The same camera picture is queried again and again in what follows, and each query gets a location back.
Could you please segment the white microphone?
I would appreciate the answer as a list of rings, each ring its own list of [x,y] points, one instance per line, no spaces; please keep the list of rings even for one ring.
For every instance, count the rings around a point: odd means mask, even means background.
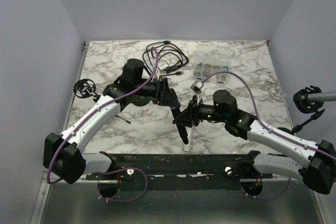
[[[192,137],[193,137],[193,130],[194,130],[193,127],[187,129],[187,143],[184,144],[184,151],[185,152],[190,152],[191,142],[192,142]]]

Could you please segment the black tripod mic stand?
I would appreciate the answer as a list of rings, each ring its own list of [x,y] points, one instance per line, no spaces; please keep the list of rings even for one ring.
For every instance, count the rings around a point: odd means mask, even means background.
[[[88,78],[78,80],[73,86],[73,94],[79,99],[92,97],[94,102],[98,102],[101,95],[97,93],[96,83]]]

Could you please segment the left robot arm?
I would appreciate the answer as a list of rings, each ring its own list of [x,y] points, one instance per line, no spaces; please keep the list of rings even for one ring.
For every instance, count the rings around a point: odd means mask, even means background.
[[[50,133],[46,137],[43,166],[47,169],[49,184],[53,184],[51,174],[69,184],[86,174],[100,174],[104,179],[112,179],[117,170],[109,154],[83,152],[99,130],[130,103],[145,106],[153,102],[171,109],[180,108],[167,78],[144,79],[143,70],[141,60],[129,59],[118,80],[106,86],[102,96],[78,122],[60,134]]]

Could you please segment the black round-base mic stand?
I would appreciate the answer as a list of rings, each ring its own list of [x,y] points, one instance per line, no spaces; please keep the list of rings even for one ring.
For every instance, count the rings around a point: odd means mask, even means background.
[[[145,97],[140,97],[140,96],[132,96],[130,103],[132,103],[135,106],[141,107],[141,106],[146,106],[149,104],[151,101],[150,98],[145,98]]]

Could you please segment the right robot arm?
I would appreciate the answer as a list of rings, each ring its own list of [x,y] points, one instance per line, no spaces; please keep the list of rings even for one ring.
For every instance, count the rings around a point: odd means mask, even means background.
[[[173,124],[185,127],[198,126],[201,121],[225,124],[229,134],[265,145],[282,154],[272,157],[258,153],[243,162],[242,173],[249,178],[257,174],[277,174],[303,181],[311,190],[327,195],[335,182],[335,148],[328,141],[316,143],[286,133],[238,108],[236,98],[227,90],[213,94],[213,104],[199,102],[193,96],[185,110]]]

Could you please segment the black microphone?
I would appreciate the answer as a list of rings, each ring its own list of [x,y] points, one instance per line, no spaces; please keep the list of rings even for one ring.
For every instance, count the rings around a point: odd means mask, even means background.
[[[171,108],[171,112],[174,120],[181,114],[180,108]],[[176,124],[175,126],[177,127],[178,133],[180,135],[183,144],[187,145],[189,141],[186,128],[178,124]]]

